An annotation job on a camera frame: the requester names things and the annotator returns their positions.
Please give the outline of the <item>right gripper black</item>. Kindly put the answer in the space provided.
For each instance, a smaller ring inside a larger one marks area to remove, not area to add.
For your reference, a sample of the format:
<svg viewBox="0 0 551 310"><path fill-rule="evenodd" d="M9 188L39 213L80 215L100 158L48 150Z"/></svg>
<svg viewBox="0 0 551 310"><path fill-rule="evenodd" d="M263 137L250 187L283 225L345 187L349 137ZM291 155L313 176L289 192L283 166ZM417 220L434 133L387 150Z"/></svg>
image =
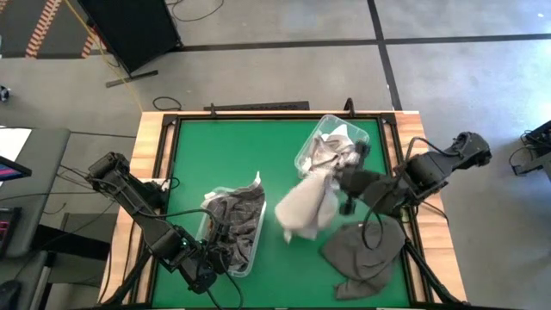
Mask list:
<svg viewBox="0 0 551 310"><path fill-rule="evenodd" d="M364 141L354 144L352 153L329 154L320 159L320 169L334 174L339 171L339 188L347 195L347 199L339 208L340 214L353 214L356 209L354 200L365 189L381 178L381 174L365 170L364 162L371 147Z"/></svg>

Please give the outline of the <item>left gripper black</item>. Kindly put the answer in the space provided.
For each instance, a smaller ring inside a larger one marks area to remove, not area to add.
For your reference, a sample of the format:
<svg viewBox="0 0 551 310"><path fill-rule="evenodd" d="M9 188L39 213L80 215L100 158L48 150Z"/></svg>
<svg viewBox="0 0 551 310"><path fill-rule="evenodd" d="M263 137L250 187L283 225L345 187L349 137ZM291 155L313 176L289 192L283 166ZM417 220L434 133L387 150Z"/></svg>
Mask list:
<svg viewBox="0 0 551 310"><path fill-rule="evenodd" d="M220 242L224 238L224 225L212 224L209 243L199 242L197 250L184 257L180 274L188 284L188 290L201 295L216 282L217 276L227 271L232 261L232 246Z"/></svg>

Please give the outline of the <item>plain white towel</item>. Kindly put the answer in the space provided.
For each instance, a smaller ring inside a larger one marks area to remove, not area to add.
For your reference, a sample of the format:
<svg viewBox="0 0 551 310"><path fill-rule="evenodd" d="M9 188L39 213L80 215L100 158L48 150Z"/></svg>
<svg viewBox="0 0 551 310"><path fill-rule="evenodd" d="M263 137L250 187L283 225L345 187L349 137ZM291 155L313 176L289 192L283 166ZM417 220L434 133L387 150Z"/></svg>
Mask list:
<svg viewBox="0 0 551 310"><path fill-rule="evenodd" d="M320 159L329 154L352 153L354 143L348 135L346 125L336 127L330 133L317 131L308 141L306 150L299 156L298 167L302 171L320 169Z"/></svg>

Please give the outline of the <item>light grey waffle towel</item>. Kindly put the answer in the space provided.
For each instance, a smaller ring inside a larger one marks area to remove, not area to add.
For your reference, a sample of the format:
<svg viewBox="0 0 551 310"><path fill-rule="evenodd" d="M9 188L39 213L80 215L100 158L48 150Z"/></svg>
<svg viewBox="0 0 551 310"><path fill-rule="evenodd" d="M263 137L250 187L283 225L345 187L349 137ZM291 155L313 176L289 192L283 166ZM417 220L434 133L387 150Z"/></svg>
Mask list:
<svg viewBox="0 0 551 310"><path fill-rule="evenodd" d="M337 173L321 169L301 178L275 206L275 217L288 243L292 237L314 240L327 228L337 212Z"/></svg>

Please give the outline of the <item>plain dark grey towel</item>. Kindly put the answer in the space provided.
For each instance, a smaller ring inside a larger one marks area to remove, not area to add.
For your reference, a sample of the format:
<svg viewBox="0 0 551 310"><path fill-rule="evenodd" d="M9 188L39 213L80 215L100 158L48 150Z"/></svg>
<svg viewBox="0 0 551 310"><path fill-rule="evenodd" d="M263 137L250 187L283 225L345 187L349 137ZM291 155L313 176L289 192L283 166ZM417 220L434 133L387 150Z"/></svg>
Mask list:
<svg viewBox="0 0 551 310"><path fill-rule="evenodd" d="M322 245L321 256L346 278L334 287L340 301L379 294L392 280L393 261L406 237L398 223L384 218L381 223L346 223Z"/></svg>

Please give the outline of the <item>green table mat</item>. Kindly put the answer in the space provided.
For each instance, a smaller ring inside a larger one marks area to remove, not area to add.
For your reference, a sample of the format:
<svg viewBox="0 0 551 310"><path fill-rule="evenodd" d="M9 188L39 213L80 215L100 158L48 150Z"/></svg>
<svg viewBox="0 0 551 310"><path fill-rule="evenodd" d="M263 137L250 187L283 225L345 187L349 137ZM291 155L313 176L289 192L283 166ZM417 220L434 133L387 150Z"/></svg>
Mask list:
<svg viewBox="0 0 551 310"><path fill-rule="evenodd" d="M320 255L319 248L346 222L360 221L367 208L359 203L351 216L337 216L314 241L286 243L274 208L298 183L294 159L316 121L185 121L180 127L173 175L180 182L170 193L170 221L197 234L198 208L204 195L218 187L235 189L256 176L266 191L259 245L248 276L230 282L221 276L211 294L194 294L179 273L159 269L155 308L212 307L402 307L409 303L401 262L393 264L391 282L369 298L338 301L334 287L344 281Z"/></svg>

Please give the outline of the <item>grey side desk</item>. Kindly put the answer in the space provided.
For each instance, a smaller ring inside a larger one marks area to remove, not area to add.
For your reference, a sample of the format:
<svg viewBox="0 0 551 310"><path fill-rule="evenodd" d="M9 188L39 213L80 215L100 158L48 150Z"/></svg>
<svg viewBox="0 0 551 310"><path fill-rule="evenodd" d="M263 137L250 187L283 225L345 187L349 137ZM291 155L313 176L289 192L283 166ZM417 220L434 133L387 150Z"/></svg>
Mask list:
<svg viewBox="0 0 551 310"><path fill-rule="evenodd" d="M20 218L4 256L23 257L31 250L46 200L70 138L67 129L34 129L16 158L32 175L0 186L0 208L19 208Z"/></svg>

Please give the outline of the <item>black equipment cart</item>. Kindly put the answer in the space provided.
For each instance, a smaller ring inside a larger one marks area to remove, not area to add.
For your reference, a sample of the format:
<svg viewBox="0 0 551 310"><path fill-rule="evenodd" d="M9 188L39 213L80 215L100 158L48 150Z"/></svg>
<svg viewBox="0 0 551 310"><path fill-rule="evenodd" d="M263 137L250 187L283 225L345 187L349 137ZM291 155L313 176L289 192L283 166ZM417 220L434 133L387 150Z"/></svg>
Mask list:
<svg viewBox="0 0 551 310"><path fill-rule="evenodd" d="M536 129L525 131L520 140L523 146L514 151L509 160L513 173L520 177L532 171L542 170L551 182L551 120ZM513 164L513 156L522 150L529 152L530 160L524 164Z"/></svg>

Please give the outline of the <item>black device with lit keys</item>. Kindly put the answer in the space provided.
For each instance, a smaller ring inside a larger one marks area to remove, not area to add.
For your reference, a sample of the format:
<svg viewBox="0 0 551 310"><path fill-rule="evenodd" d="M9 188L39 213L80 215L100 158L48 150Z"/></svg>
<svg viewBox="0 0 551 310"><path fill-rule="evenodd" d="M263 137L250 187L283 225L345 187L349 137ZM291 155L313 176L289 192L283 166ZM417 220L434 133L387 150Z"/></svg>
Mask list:
<svg viewBox="0 0 551 310"><path fill-rule="evenodd" d="M21 213L21 208L0 208L0 257L7 253Z"/></svg>

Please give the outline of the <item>black computer mouse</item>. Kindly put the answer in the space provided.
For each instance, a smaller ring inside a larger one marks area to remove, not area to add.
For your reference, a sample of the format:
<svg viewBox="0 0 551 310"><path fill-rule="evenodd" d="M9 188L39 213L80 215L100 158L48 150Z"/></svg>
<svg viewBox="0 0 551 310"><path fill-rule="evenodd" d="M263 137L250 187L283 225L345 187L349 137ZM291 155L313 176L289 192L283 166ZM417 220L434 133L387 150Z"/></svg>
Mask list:
<svg viewBox="0 0 551 310"><path fill-rule="evenodd" d="M16 310L22 284L9 280L0 284L0 310Z"/></svg>

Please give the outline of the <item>tilted dark monitor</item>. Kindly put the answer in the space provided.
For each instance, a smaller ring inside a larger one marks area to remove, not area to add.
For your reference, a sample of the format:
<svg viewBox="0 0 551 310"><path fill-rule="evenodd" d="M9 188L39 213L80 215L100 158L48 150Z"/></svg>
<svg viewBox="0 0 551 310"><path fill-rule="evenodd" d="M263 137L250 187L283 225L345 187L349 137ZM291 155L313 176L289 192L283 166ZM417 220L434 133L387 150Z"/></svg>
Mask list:
<svg viewBox="0 0 551 310"><path fill-rule="evenodd" d="M32 171L29 168L0 156L0 182L31 176Z"/></svg>

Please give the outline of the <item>white paper sheet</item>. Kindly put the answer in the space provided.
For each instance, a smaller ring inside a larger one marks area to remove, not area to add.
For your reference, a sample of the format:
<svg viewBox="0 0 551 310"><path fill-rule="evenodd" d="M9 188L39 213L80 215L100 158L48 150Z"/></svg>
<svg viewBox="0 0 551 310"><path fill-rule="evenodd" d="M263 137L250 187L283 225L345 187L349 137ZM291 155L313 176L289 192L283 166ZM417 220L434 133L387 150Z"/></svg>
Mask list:
<svg viewBox="0 0 551 310"><path fill-rule="evenodd" d="M15 161L31 133L31 129L0 126L0 157Z"/></svg>

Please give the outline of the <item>black floor cabinet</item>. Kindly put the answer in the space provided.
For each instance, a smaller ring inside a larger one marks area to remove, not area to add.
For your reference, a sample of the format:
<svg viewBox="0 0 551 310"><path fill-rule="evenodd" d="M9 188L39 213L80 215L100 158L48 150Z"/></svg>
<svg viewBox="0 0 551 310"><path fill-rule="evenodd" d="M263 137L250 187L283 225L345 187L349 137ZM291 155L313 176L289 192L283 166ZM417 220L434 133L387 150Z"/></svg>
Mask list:
<svg viewBox="0 0 551 310"><path fill-rule="evenodd" d="M77 0L95 33L127 76L108 88L158 74L135 71L160 56L183 49L165 0Z"/></svg>

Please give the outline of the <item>black table frame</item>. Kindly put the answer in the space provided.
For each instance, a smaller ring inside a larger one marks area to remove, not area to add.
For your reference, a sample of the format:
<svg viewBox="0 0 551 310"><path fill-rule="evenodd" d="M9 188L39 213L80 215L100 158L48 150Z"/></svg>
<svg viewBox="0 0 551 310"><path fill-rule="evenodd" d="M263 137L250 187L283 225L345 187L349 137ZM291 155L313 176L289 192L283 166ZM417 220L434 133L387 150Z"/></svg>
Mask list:
<svg viewBox="0 0 551 310"><path fill-rule="evenodd" d="M350 117L344 111L222 111L216 112L217 118L213 119L206 111L199 112L145 112L141 116L137 138L134 144L133 155L130 161L131 173L140 180L147 181L150 178L158 178L159 181L171 179L173 175L173 164L180 127L185 121L316 121L324 115L335 115L345 119L361 129L367 131L371 152L366 159L365 167L368 170L388 174L393 167L403 162L406 155L407 143L413 137L424 137L424 129L421 123L419 112L374 112L359 111L356 117ZM134 225L128 213L119 208L114 235L112 238L111 271L108 267L102 281L102 288L106 288L106 295L101 302L109 299L115 290L122 284L130 269L138 261L140 250L145 249L142 241L141 229ZM446 289L460 301L466 301L466 294L461 280L458 263L455 256L454 246L451 241L449 227L446 220L439 214L424 209L424 204L419 207L416 219L405 223L408 236L413 240L414 245L423 254L426 263L436 274ZM421 301L436 301L438 297L432 289L429 289L427 280L421 276L418 267L402 251L398 258L401 262L409 303L406 306L417 306ZM163 266L154 258L146 263L137 288L132 292L136 298L125 297L124 308L152 307L154 310L167 309L175 310L180 308L155 308L152 305L152 297L155 289L157 273ZM208 310L212 307L182 307L186 310ZM370 310L376 307L243 307L243 310L326 310L345 308Z"/></svg>

